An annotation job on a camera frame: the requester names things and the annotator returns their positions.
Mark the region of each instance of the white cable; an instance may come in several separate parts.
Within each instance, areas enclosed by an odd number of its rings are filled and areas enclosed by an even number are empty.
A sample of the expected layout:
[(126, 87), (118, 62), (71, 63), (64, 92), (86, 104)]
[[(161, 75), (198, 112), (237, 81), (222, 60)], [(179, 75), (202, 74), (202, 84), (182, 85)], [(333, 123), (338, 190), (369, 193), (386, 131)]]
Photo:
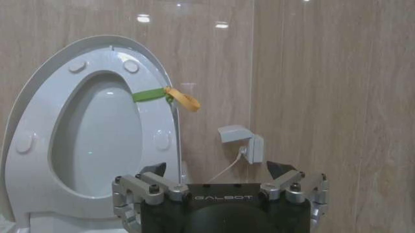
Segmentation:
[(211, 183), (238, 163), (238, 161), (242, 158), (243, 151), (245, 150), (239, 150), (238, 156), (237, 156), (237, 159), (235, 159), (234, 163), (231, 163), (231, 165), (222, 172), (219, 172), (219, 174), (217, 176), (214, 176), (213, 179), (210, 179), (209, 183)]

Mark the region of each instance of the power cord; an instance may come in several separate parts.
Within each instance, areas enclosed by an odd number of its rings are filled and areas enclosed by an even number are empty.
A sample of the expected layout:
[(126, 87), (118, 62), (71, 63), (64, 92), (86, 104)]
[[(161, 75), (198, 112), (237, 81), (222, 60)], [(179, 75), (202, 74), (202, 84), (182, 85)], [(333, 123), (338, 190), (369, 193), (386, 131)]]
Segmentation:
[(238, 161), (241, 160), (242, 156), (245, 154), (247, 154), (247, 147), (241, 147), (239, 148), (239, 152), (238, 152), (238, 156), (235, 161), (231, 163), (231, 165), (222, 171), (219, 172), (219, 174), (217, 176), (213, 177), (213, 179), (210, 179), (209, 183), (211, 183), (223, 173), (226, 173), (227, 170), (230, 170), (230, 168), (238, 163)]

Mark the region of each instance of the robotic hand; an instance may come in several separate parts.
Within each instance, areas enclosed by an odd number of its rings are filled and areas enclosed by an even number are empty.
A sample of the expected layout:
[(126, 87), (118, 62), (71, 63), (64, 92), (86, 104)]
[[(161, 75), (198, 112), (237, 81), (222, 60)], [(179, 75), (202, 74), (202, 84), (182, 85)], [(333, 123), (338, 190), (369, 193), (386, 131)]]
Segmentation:
[(329, 180), (267, 162), (271, 183), (178, 184), (166, 164), (113, 183), (115, 214), (130, 233), (310, 233), (327, 212)]

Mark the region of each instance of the toilet bowl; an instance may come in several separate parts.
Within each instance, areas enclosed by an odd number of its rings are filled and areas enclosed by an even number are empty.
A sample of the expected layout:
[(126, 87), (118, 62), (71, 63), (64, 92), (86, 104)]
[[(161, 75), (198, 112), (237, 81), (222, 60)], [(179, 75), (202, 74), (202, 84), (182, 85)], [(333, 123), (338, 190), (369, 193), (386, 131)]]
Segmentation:
[(118, 175), (167, 163), (181, 182), (178, 109), (133, 93), (170, 86), (158, 59), (119, 36), (86, 38), (58, 52), (26, 84), (2, 153), (2, 209), (16, 232), (126, 232), (114, 215)]

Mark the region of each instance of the green strap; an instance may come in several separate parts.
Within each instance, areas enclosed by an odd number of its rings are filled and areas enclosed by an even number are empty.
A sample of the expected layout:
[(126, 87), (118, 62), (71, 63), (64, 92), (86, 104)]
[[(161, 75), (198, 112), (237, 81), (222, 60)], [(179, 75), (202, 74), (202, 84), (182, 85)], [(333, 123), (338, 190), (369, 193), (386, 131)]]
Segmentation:
[(167, 102), (173, 102), (174, 98), (170, 94), (166, 93), (165, 88), (159, 88), (159, 89), (153, 89), (149, 91), (142, 91), (138, 93), (133, 94), (133, 100), (134, 102), (143, 102), (143, 101), (150, 101), (150, 100), (155, 100), (159, 98), (166, 97)]

